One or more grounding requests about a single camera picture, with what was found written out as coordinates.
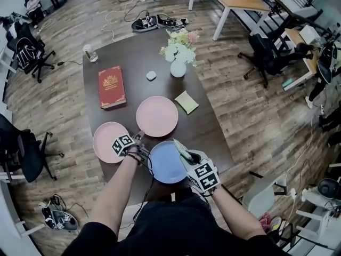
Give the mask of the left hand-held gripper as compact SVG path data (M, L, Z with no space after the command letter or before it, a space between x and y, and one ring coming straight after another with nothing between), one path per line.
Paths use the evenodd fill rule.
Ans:
M142 139L144 131L140 130L132 137L129 134L124 134L116 138L112 144L112 149L118 157L129 156L135 159L138 166L144 165L149 158L149 152L145 149Z

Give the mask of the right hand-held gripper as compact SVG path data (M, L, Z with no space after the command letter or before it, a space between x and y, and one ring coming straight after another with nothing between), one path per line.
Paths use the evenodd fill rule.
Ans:
M191 158L180 155L180 160L188 178L196 187L206 192L220 184L217 167L203 151L189 149L186 152Z

